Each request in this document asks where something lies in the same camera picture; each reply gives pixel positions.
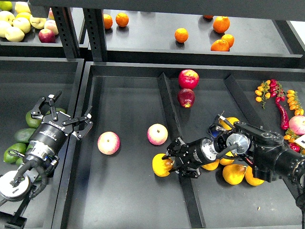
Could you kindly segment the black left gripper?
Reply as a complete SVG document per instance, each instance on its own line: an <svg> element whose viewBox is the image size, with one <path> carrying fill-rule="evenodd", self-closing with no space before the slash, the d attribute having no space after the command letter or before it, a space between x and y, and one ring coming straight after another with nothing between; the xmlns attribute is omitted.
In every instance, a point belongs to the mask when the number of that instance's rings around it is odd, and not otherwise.
<svg viewBox="0 0 305 229"><path fill-rule="evenodd" d="M42 120L42 122L29 138L30 145L35 147L38 144L39 152L44 150L49 155L58 155L68 136L72 135L77 140L81 140L93 126L91 121L92 106L89 106L81 117L71 118L68 114L57 113L55 102L61 94L62 90L59 90L56 94L40 97L31 110L31 118ZM44 105L48 105L51 112L45 116L41 113L41 108ZM85 123L83 129L75 131L74 128L82 123Z"/></svg>

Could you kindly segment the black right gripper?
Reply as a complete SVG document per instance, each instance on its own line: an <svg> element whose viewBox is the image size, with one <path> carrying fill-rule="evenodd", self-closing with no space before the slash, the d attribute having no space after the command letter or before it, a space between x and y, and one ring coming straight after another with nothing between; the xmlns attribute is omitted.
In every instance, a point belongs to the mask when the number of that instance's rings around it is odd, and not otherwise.
<svg viewBox="0 0 305 229"><path fill-rule="evenodd" d="M214 157L210 152L211 140L202 138L191 143L185 143L180 137L175 138L167 147L163 160L170 157L180 158L182 164L174 165L170 172L183 177L198 178L199 167L212 163Z"/></svg>

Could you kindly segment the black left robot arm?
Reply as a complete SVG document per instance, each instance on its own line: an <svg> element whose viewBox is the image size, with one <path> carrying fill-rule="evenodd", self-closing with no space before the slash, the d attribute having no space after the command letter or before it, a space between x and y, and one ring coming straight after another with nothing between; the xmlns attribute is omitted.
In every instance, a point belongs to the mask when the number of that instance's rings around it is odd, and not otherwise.
<svg viewBox="0 0 305 229"><path fill-rule="evenodd" d="M38 196L48 185L59 162L58 153L71 135L77 140L82 139L92 128L91 110L81 117L72 118L62 111L57 111L55 102L61 91L56 94L42 96L31 110L31 117L41 121L29 138L29 149L21 153L15 149L8 150L9 155L22 158L17 170L9 171L0 176L1 204L21 202L14 214L2 212L5 217L6 229L22 229L27 219L22 215L29 202Z"/></svg>

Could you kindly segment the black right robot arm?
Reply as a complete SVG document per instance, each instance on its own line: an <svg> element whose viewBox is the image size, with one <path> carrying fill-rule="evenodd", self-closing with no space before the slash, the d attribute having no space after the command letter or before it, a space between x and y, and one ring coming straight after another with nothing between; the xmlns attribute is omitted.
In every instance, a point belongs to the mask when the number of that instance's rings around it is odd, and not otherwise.
<svg viewBox="0 0 305 229"><path fill-rule="evenodd" d="M162 160L177 159L178 165L171 171L182 176L197 178L198 168L214 162L231 152L253 170L253 176L272 182L282 178L295 198L296 205L305 209L305 157L284 143L277 132L266 131L241 121L230 123L222 115L215 120L223 121L207 128L209 137L185 143L180 137L167 147Z"/></svg>

